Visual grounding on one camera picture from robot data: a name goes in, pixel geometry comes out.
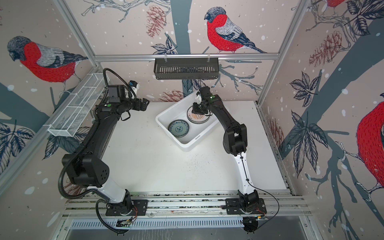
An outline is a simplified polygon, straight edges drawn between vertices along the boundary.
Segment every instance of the bird beak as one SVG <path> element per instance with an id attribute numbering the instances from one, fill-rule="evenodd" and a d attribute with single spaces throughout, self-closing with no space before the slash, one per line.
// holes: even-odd
<path id="1" fill-rule="evenodd" d="M 9 56 L 11 56 L 12 60 L 15 61 L 15 59 L 16 59 L 16 57 L 15 57 L 15 53 L 10 52 L 10 53 L 9 53 Z"/>

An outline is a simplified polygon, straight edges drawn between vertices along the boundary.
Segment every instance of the white mesh rack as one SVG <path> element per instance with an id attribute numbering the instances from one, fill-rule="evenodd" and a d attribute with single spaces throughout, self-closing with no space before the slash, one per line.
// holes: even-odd
<path id="1" fill-rule="evenodd" d="M 89 74 L 85 85 L 71 93 L 72 100 L 48 128 L 54 136 L 73 137 L 105 87 L 102 73 Z"/>

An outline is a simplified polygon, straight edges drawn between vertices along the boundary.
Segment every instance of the gray floor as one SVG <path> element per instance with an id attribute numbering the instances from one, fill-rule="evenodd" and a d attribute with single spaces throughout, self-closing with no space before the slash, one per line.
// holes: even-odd
<path id="1" fill-rule="evenodd" d="M 116 236 L 105 230 L 70 230 L 66 240 L 306 240 L 299 217 L 275 217 L 255 234 L 242 228 L 175 228 L 156 230 L 130 230 L 125 236 Z"/>

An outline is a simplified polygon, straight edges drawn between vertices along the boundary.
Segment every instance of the white tabletop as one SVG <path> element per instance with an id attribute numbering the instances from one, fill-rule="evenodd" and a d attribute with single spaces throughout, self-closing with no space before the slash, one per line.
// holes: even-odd
<path id="1" fill-rule="evenodd" d="M 155 121 L 173 104 L 150 103 L 147 111 L 131 110 L 129 120 L 118 121 L 102 159 L 110 177 L 130 192 L 237 190 L 235 160 L 223 148 L 220 123 L 190 152 L 183 152 Z M 247 126 L 247 163 L 254 185 L 286 189 L 254 103 L 226 101 L 224 105 Z"/>

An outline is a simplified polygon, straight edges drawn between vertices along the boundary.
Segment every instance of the bird head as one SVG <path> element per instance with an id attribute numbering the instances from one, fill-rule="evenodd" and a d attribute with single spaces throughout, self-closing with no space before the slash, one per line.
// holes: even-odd
<path id="1" fill-rule="evenodd" d="M 204 20 L 208 20 L 209 23 L 212 23 L 214 21 L 214 19 L 221 14 L 226 14 L 224 8 L 213 7 L 213 8 L 208 10 L 207 14 L 204 17 Z"/>
<path id="2" fill-rule="evenodd" d="M 24 36 L 16 36 L 8 42 L 7 48 L 9 52 L 9 56 L 11 56 L 12 60 L 20 59 L 21 61 L 25 61 L 26 57 L 24 54 L 24 47 L 31 40 Z"/>

